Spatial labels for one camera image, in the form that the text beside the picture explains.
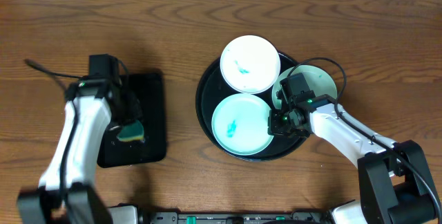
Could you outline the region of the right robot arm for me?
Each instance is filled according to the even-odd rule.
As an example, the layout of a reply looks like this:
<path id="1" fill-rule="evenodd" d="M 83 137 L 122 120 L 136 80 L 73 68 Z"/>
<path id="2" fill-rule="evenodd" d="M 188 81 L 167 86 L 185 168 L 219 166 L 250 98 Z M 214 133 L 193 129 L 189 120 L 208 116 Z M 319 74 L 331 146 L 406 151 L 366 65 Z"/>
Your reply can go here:
<path id="1" fill-rule="evenodd" d="M 426 223 L 441 203 L 422 148 L 396 142 L 353 118 L 330 96 L 291 98 L 269 114 L 269 133 L 328 141 L 358 170 L 359 200 L 331 211 L 333 223 Z"/>

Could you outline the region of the green yellow sponge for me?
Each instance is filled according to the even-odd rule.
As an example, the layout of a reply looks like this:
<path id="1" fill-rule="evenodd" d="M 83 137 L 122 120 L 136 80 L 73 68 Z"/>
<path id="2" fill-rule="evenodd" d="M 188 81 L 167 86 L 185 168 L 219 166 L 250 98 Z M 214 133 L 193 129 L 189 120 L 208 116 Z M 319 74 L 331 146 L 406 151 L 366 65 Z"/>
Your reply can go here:
<path id="1" fill-rule="evenodd" d="M 144 127 L 139 120 L 124 125 L 117 134 L 117 139 L 120 142 L 135 142 L 144 141 Z"/>

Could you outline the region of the mint plate front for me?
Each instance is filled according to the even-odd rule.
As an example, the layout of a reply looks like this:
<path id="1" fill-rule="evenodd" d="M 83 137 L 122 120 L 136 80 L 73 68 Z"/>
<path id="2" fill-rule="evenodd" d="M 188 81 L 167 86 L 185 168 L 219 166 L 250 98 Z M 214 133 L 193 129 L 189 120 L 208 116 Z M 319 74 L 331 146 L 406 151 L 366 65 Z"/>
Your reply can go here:
<path id="1" fill-rule="evenodd" d="M 269 105 L 255 95 L 230 95 L 213 112 L 213 136 L 230 153 L 239 156 L 257 154 L 273 140 L 273 136 L 268 133 L 270 110 Z"/>

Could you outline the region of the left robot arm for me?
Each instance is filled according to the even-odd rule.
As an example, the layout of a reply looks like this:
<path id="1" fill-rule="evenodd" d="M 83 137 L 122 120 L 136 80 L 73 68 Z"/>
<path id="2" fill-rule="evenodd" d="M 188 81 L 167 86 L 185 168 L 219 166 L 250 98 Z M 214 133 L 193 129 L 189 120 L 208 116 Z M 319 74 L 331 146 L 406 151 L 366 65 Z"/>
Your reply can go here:
<path id="1" fill-rule="evenodd" d="M 139 223 L 134 205 L 106 207 L 95 191 L 101 141 L 110 124 L 110 103 L 120 103 L 111 79 L 72 83 L 65 96 L 64 128 L 52 161 L 35 190 L 22 190 L 17 207 L 23 223 Z"/>

